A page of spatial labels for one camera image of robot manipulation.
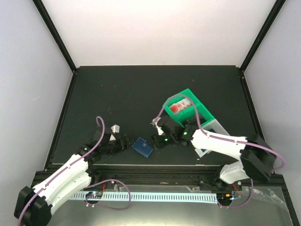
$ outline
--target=dark work surface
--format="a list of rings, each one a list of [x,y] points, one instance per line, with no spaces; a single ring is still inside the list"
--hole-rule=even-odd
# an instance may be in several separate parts
[[[148,139],[150,125],[166,99],[186,88],[215,116],[232,136],[255,132],[235,66],[84,66],[63,121],[53,164],[63,164],[93,136],[95,118],[107,126],[118,124],[131,138]],[[234,159],[211,152],[201,159],[192,148],[168,146],[148,159],[132,149],[103,156],[99,164],[222,165]]]

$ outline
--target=black enclosure edge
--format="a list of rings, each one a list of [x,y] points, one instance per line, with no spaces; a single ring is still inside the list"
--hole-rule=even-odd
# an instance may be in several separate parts
[[[55,153],[56,144],[57,144],[58,138],[60,137],[61,129],[62,129],[63,122],[64,122],[64,119],[65,119],[65,116],[66,116],[66,112],[67,112],[67,109],[68,109],[68,104],[70,102],[70,98],[71,98],[71,95],[72,95],[72,91],[73,91],[73,88],[74,88],[76,77],[77,77],[77,73],[75,72],[72,75],[70,85],[69,85],[69,88],[68,88],[68,91],[67,91],[66,99],[64,101],[63,108],[62,108],[62,111],[61,111],[61,115],[60,115],[60,118],[58,120],[58,124],[57,124],[56,129],[55,129],[55,134],[53,136],[53,140],[51,142],[50,150],[48,152],[48,156],[47,156],[45,166],[44,166],[45,171],[47,171],[47,168],[51,164],[51,159],[52,159],[52,157]]]
[[[299,223],[299,220],[297,218],[297,214],[296,214],[296,211],[293,207],[293,202],[292,202],[292,199],[290,197],[290,194],[289,194],[288,190],[287,189],[286,190],[282,189],[282,193],[283,193],[288,211],[290,213],[293,225],[294,226],[300,226],[300,223]]]
[[[266,18],[263,26],[261,27],[253,45],[251,46],[248,54],[246,55],[240,70],[244,72],[246,68],[248,67],[249,63],[251,62],[253,56],[255,55],[258,47],[260,46],[262,40],[264,39],[265,35],[268,33],[269,28],[273,24],[275,18],[277,17],[279,11],[281,10],[283,4],[285,3],[286,0],[276,0],[273,8],[271,9],[268,17]]]
[[[260,123],[259,123],[259,119],[257,117],[257,113],[256,113],[256,110],[255,110],[255,107],[254,107],[254,103],[252,101],[252,97],[251,97],[251,94],[250,94],[250,90],[248,88],[246,78],[245,78],[245,75],[244,75],[243,72],[240,72],[239,79],[240,79],[240,83],[241,83],[241,86],[242,86],[244,94],[245,94],[246,102],[248,104],[249,112],[250,112],[250,115],[251,115],[251,118],[252,118],[252,122],[253,122],[253,125],[254,125],[254,128],[255,128],[255,131],[259,136],[262,137],[262,139],[264,139],[263,132],[262,132],[262,129],[261,129],[261,126],[260,126]]]
[[[74,73],[76,71],[76,66],[71,58],[71,56],[68,53],[68,50],[63,43],[63,40],[60,37],[60,34],[58,33],[55,25],[53,24],[50,15],[48,14],[42,0],[32,0],[36,8],[38,9],[41,17],[43,18],[46,26],[48,27],[50,33],[52,34],[52,37],[54,38],[55,42],[57,43],[62,55],[65,57],[65,60],[67,61],[71,71]]]

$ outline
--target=green box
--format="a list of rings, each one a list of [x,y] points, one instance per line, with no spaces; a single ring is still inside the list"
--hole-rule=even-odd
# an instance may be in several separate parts
[[[192,93],[190,89],[185,89],[182,92],[178,94],[183,94],[188,96],[196,105],[198,112],[204,117],[206,122],[202,124],[202,126],[206,125],[207,123],[211,122],[214,120],[213,115],[205,108],[205,106],[197,99],[197,97]],[[186,119],[189,119],[193,115],[195,115],[195,111],[193,106],[190,106],[183,111],[179,112],[177,115],[175,115],[172,110],[170,110],[170,106],[179,102],[180,100],[185,99],[185,97],[174,97],[172,100],[169,101],[169,103],[165,106],[165,111],[167,114],[177,123],[179,123],[181,126],[182,122]]]

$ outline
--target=blue object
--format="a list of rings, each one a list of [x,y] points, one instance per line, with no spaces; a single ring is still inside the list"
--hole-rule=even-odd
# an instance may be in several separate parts
[[[152,153],[154,150],[153,147],[151,147],[146,140],[143,138],[138,138],[136,142],[133,144],[132,148],[143,155],[145,158],[148,158],[149,155]]]

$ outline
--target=black frame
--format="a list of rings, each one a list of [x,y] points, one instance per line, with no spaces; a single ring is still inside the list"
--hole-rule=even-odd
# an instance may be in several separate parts
[[[48,27],[50,33],[52,34],[54,40],[56,41],[61,53],[63,54],[66,62],[68,63],[71,71],[73,72],[73,76],[72,76],[72,79],[70,82],[70,86],[69,86],[69,89],[67,92],[67,96],[66,96],[64,105],[63,105],[63,109],[62,109],[62,112],[61,112],[61,115],[60,115],[60,118],[58,121],[58,125],[55,130],[55,135],[54,135],[54,138],[53,138],[50,150],[49,150],[46,164],[44,166],[44,171],[36,172],[36,175],[32,182],[32,186],[35,186],[36,184],[38,184],[38,183],[42,182],[43,180],[45,180],[46,178],[48,178],[53,172],[55,172],[60,167],[60,165],[53,165],[51,162],[52,162],[52,158],[53,158],[53,155],[55,152],[55,147],[56,147],[56,144],[57,144],[57,141],[58,141],[61,129],[62,129],[63,121],[64,121],[64,118],[65,118],[65,115],[67,112],[68,104],[69,104],[69,101],[70,101],[70,98],[72,95],[75,80],[77,77],[77,73],[76,73],[77,67],[75,66],[66,46],[64,45],[63,40],[61,39],[54,23],[52,22],[52,19],[51,19],[50,15],[48,14],[42,0],[32,0],[32,1],[34,2],[41,17],[44,20],[46,26]],[[258,117],[256,114],[256,110],[255,110],[255,107],[254,107],[254,104],[253,104],[253,101],[252,101],[252,98],[250,95],[250,91],[249,91],[247,82],[245,80],[244,72],[245,72],[246,68],[248,67],[249,63],[251,62],[258,47],[260,46],[262,40],[264,39],[264,37],[267,34],[271,25],[273,24],[275,18],[277,17],[277,15],[278,15],[279,11],[281,10],[282,6],[284,5],[284,3],[285,3],[285,0],[276,0],[267,19],[265,20],[262,28],[260,29],[253,45],[251,46],[247,56],[245,57],[241,67],[239,68],[239,78],[240,78],[241,85],[242,85],[242,88],[243,88],[243,91],[245,94],[245,98],[246,98],[246,102],[248,104],[250,114],[252,117],[253,125],[255,128],[255,131],[262,138],[264,138],[263,132],[262,132],[262,129],[259,124],[259,120],[258,120]],[[146,173],[147,175],[152,176],[152,177],[160,177],[160,176],[166,175],[166,174],[172,175],[172,177],[170,177],[170,184],[172,184],[173,180],[174,180],[176,182],[182,181],[182,183],[186,184],[186,185],[195,185],[195,182],[193,181],[194,176],[198,177],[199,175],[202,175],[202,174],[214,174],[217,170],[217,167],[204,167],[202,169],[200,169],[199,167],[197,167],[197,168],[196,167],[195,168],[194,167],[189,167],[189,168],[187,168],[187,167],[159,167],[159,170],[162,170],[162,171],[160,171],[162,173],[159,173],[158,167],[156,167],[156,170],[152,167],[147,167],[147,168],[143,167],[140,169],[139,169],[139,167],[135,167],[135,169],[129,169],[129,168],[124,169],[122,167],[112,168],[110,166],[98,166],[97,168],[103,172],[105,178],[112,178],[112,175],[114,177],[121,177],[123,175],[123,180],[125,182],[127,182],[127,181],[129,182],[132,178],[135,178],[135,177],[140,177],[139,180],[141,180],[141,176],[142,176],[141,171],[143,170],[144,175]],[[193,175],[193,176],[191,177],[190,180],[187,180],[187,179],[185,179],[185,175],[190,175],[190,176]],[[142,183],[150,184],[148,179],[144,179]],[[249,186],[250,183],[249,183],[249,181],[246,180],[246,181],[243,181],[242,185]],[[279,186],[279,187],[281,187],[282,193],[285,198],[285,202],[289,209],[289,213],[290,213],[293,225],[300,226],[296,212],[293,207],[291,197],[289,195],[289,192],[288,192],[286,184],[285,184],[285,180],[282,175],[274,174],[274,175],[272,175],[271,181],[269,183],[267,183],[267,184],[256,184],[255,183],[254,185],[255,186]]]

